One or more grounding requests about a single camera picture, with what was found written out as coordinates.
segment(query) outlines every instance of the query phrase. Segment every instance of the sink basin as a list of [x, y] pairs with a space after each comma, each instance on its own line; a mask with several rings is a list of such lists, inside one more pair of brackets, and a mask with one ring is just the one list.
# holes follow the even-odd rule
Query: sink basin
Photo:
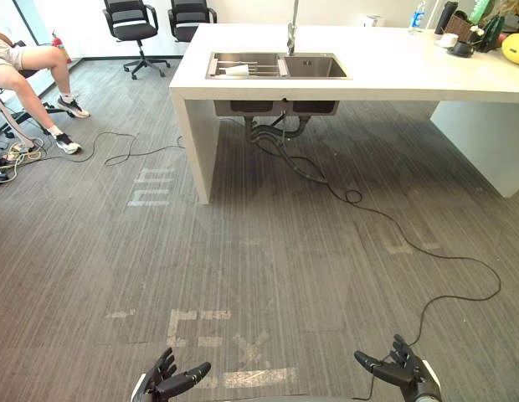
[[294, 54], [285, 56], [284, 61], [291, 78], [347, 78], [333, 54]]
[[[227, 75], [231, 67], [248, 67], [247, 75]], [[217, 80], [349, 80], [334, 54], [212, 53], [208, 79]]]
[[[247, 66], [248, 74], [226, 69]], [[211, 53], [206, 78], [213, 80], [349, 80], [334, 54]], [[217, 116], [326, 116], [338, 100], [216, 100]]]

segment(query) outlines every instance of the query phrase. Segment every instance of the drain pipe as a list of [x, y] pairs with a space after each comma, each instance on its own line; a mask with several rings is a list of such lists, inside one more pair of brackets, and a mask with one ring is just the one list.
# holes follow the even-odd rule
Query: drain pipe
[[315, 176], [313, 174], [309, 174], [302, 170], [300, 167], [296, 165], [296, 163], [293, 161], [293, 159], [288, 155], [288, 153], [285, 151], [282, 144], [280, 144], [280, 141], [275, 136], [279, 137], [288, 137], [293, 138], [299, 136], [303, 131], [304, 127], [306, 126], [306, 123], [310, 120], [309, 116], [299, 116], [300, 117], [300, 124], [299, 128], [295, 131], [288, 131], [283, 135], [283, 131], [279, 130], [278, 128], [274, 128], [273, 126], [266, 126], [266, 125], [259, 125], [254, 127], [254, 118], [252, 116], [246, 116], [244, 118], [244, 134], [246, 136], [246, 139], [251, 144], [255, 144], [260, 149], [264, 150], [262, 147], [260, 147], [259, 142], [265, 140], [267, 142], [270, 142], [278, 152], [279, 157], [282, 157], [284, 161], [290, 166], [290, 168], [293, 169], [295, 173], [302, 176], [303, 178], [307, 178], [309, 180], [312, 180], [319, 184], [327, 184], [326, 178]]
[[[280, 122], [280, 120], [284, 119], [284, 116], [281, 116], [278, 118], [273, 124], [270, 126], [267, 126], [265, 124], [259, 125], [254, 127], [254, 131], [267, 131], [269, 134], [273, 134], [278, 137], [283, 138], [296, 138], [300, 134], [304, 132], [304, 129], [306, 128], [306, 124], [308, 124], [308, 121], [310, 121], [311, 116], [299, 116], [299, 126], [294, 131], [283, 131], [279, 128], [274, 127], [275, 124]], [[245, 116], [244, 117], [244, 125], [247, 132], [252, 132], [252, 126], [253, 126], [253, 116]]]

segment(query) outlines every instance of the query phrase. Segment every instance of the black office chair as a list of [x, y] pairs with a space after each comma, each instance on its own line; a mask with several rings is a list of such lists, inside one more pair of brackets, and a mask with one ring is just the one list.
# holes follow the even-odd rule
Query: black office chair
[[[152, 12], [153, 25], [150, 24], [147, 10]], [[144, 4], [142, 0], [105, 0], [103, 14], [112, 36], [124, 41], [136, 40], [139, 45], [141, 61], [124, 64], [124, 71], [129, 71], [129, 67], [136, 64], [135, 69], [131, 72], [133, 80], [136, 80], [135, 73], [142, 67], [152, 67], [159, 71], [161, 77], [164, 77], [165, 74], [154, 64], [165, 63], [167, 67], [170, 67], [170, 64], [166, 60], [147, 59], [142, 51], [141, 39], [156, 36], [159, 30], [155, 8]]]
[[176, 42], [191, 42], [200, 23], [217, 23], [217, 13], [208, 7], [206, 0], [171, 0], [172, 8], [168, 10], [168, 20], [172, 36]]

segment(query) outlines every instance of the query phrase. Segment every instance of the sneaker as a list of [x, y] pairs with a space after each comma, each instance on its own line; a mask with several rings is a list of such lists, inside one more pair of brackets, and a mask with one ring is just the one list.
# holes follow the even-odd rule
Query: sneaker
[[64, 133], [58, 134], [58, 136], [55, 137], [55, 141], [57, 142], [57, 147], [62, 149], [68, 155], [76, 153], [81, 149], [81, 145], [70, 140], [69, 137]]
[[86, 110], [84, 110], [81, 106], [77, 104], [75, 100], [72, 100], [70, 103], [62, 100], [62, 96], [59, 96], [59, 100], [57, 100], [58, 108], [62, 109], [63, 111], [70, 111], [73, 113], [75, 117], [79, 117], [81, 119], [84, 119], [88, 116], [90, 116], [90, 113]]

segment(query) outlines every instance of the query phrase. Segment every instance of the fire extinguisher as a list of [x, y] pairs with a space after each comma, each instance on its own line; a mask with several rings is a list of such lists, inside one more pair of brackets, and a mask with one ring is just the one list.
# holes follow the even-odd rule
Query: fire extinguisher
[[53, 31], [51, 33], [51, 36], [53, 36], [53, 40], [51, 40], [51, 44], [55, 47], [55, 48], [59, 48], [60, 51], [62, 52], [62, 54], [64, 55], [64, 58], [66, 59], [66, 63], [71, 63], [72, 60], [71, 58], [68, 56], [68, 52], [66, 51], [66, 49], [64, 48], [64, 45], [62, 44], [62, 40], [60, 40], [60, 38], [55, 34], [55, 31]]

